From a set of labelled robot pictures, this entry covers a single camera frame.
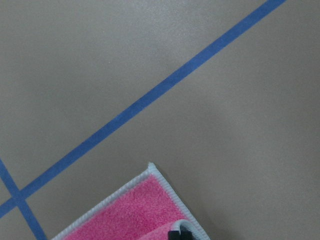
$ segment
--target white border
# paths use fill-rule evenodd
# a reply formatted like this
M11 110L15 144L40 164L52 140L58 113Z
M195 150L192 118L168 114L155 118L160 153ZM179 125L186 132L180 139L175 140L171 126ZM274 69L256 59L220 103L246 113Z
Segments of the white border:
M98 205L94 208L89 210L87 213L79 217L76 221L74 221L70 226L60 232L56 237L52 238L52 240L62 240L64 237L69 235L73 230L78 228L79 226L83 225L86 221L88 221L95 213L99 212L100 210L104 209L108 205L110 205L114 200L125 194L128 190L132 189L134 186L141 183L143 180L148 178L150 175L155 176L155 178L159 181L160 185L163 189L168 193L172 201L176 204L176 206L182 211L182 213L188 218L188 220L193 224L195 229L198 231L197 233L194 232L194 236L197 240L210 240L209 236L206 234L205 230L200 226L198 221L195 217L191 214L189 209L184 205L178 195L175 193L173 188L169 185L167 180L162 176L162 174L158 171L156 166L153 163L148 164L148 168L142 172L140 175L133 178L131 181L123 185L113 194L108 196L106 199L101 201ZM180 226L180 221L177 221L175 226Z
M178 220L171 226L171 230L179 231L180 233L182 228L192 232L192 236L196 240L202 240L204 238L203 235L195 228L195 226L185 219Z
M156 166L152 162L149 163L148 169L150 169L151 174L157 178L157 180L159 181L161 186L164 188L164 190L168 193L168 195L170 196L172 201L175 203L175 205L178 206L178 208L181 210L181 212L188 218L190 223L192 223L193 226L195 227L195 229L198 231L197 234L194 234L196 239L210 240L210 238L207 235L207 233L205 232L205 230L200 226L199 222L195 219L195 217L192 215L190 210L181 201L181 199L175 193L173 188L170 186L170 184L167 182L167 180L164 178L164 176L159 172L159 170L156 168Z

